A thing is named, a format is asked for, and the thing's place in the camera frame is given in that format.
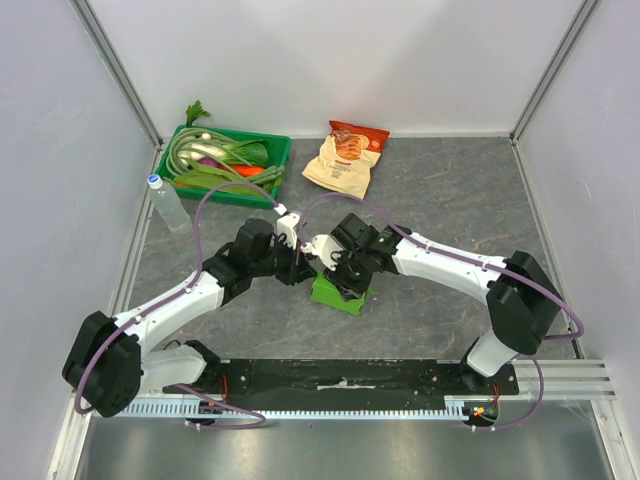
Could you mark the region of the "green paper box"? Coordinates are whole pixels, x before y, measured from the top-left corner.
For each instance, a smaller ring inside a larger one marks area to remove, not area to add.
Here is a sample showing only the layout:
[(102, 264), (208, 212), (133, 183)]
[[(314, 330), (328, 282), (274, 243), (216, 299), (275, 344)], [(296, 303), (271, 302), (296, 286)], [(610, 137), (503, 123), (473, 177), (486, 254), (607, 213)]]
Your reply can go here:
[(310, 299), (313, 302), (341, 312), (359, 315), (367, 298), (374, 295), (375, 292), (372, 289), (368, 289), (359, 298), (345, 300), (339, 290), (322, 273), (317, 273), (312, 282)]

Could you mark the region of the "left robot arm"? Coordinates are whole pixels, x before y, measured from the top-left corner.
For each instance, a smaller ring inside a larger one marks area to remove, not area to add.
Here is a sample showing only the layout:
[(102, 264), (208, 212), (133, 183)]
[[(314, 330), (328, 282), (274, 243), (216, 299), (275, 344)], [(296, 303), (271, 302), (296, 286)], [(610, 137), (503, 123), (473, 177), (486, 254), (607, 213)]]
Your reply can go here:
[(196, 382), (213, 353), (197, 342), (174, 353), (159, 351), (157, 345), (246, 292), (256, 278), (300, 282), (292, 263), (300, 220), (297, 212), (274, 224), (249, 219), (234, 241), (172, 289), (115, 316), (102, 311), (87, 316), (62, 369), (63, 379), (75, 390), (77, 412), (112, 417), (144, 391)]

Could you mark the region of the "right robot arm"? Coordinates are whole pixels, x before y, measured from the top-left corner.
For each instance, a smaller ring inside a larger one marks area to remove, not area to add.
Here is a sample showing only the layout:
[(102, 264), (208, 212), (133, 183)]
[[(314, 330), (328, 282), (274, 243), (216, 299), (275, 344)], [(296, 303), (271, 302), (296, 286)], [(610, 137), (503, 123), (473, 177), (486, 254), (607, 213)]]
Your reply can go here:
[(469, 348), (466, 369), (490, 378), (518, 355), (537, 353), (559, 313), (559, 293), (537, 260), (517, 251), (484, 256), (434, 243), (406, 227), (377, 230), (354, 214), (312, 245), (325, 276), (346, 300), (362, 296), (376, 273), (426, 279), (485, 305), (491, 329)]

